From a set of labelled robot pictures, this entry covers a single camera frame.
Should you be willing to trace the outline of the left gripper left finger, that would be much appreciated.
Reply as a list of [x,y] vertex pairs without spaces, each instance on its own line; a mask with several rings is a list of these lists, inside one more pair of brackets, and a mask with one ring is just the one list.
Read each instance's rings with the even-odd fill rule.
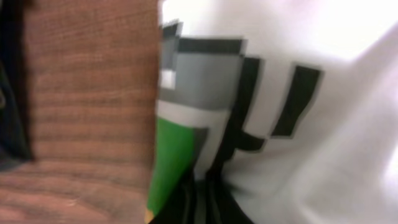
[[184,175],[149,224],[194,224],[197,191],[192,174]]

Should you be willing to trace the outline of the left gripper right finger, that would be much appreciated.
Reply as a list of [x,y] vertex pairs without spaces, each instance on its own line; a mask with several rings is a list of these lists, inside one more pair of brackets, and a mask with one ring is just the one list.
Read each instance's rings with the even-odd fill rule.
[[205,180],[206,224],[254,224],[241,210],[220,176]]

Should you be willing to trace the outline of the white printed t-shirt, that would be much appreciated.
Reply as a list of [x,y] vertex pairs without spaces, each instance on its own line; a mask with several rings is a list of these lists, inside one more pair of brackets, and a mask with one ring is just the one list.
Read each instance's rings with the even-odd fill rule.
[[253,223],[397,222],[397,2],[159,3],[145,221],[186,174]]

